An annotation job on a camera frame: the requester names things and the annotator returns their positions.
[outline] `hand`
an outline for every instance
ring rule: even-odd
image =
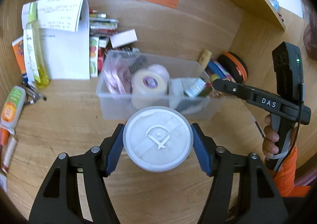
[[[270,127],[271,124],[271,117],[270,115],[267,115],[265,117],[264,122],[268,125],[264,128],[264,134],[266,135],[266,137],[263,140],[263,144],[262,144],[262,150],[263,153],[266,157],[271,157],[274,154],[278,153],[278,147],[274,144],[275,142],[278,141],[279,136],[278,134]],[[293,144],[294,141],[294,137],[295,137],[295,133],[296,133],[296,129],[297,127],[295,127],[292,131],[292,138],[291,138],[291,143],[290,143],[290,147]]]

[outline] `black cable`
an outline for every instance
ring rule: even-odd
[[[300,126],[301,120],[302,120],[302,112],[303,112],[303,106],[304,106],[304,100],[305,100],[305,84],[304,83],[299,84],[299,90],[300,90],[300,106],[299,106],[299,114],[298,114],[298,125],[296,128],[294,141],[292,143],[291,149],[288,151],[288,153],[286,154],[286,156],[284,157],[284,159],[281,161],[280,165],[278,166],[277,171],[275,172],[274,178],[275,178],[277,172],[279,171],[280,167],[282,166],[283,162],[291,154],[291,152],[294,149],[295,144],[296,144],[297,136],[299,133],[299,126]]]

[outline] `green bottle cap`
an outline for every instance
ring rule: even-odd
[[[28,23],[33,22],[34,20],[37,19],[37,2],[31,2],[30,7],[29,7],[29,17],[28,17]]]

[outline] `device handle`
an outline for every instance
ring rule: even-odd
[[[289,145],[292,138],[292,130],[295,127],[295,122],[287,118],[280,117],[273,113],[270,113],[271,128],[279,135],[279,140],[275,142],[279,151],[277,154],[266,157],[267,161],[265,165],[269,170],[278,171],[278,167],[282,160],[288,153]]]

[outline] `metal screw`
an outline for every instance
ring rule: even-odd
[[[226,150],[226,149],[225,149],[224,147],[222,147],[222,146],[218,146],[218,147],[216,148],[216,151],[219,152],[219,153],[223,153],[225,150]]]
[[[256,160],[259,156],[255,152],[250,153],[250,157],[254,160]]]
[[[67,156],[67,154],[64,153],[64,152],[62,152],[61,154],[59,154],[58,158],[59,158],[60,160],[63,160],[63,159],[66,158],[66,156]]]
[[[91,152],[92,153],[97,153],[99,151],[100,151],[100,148],[98,146],[95,146],[95,147],[91,148]]]

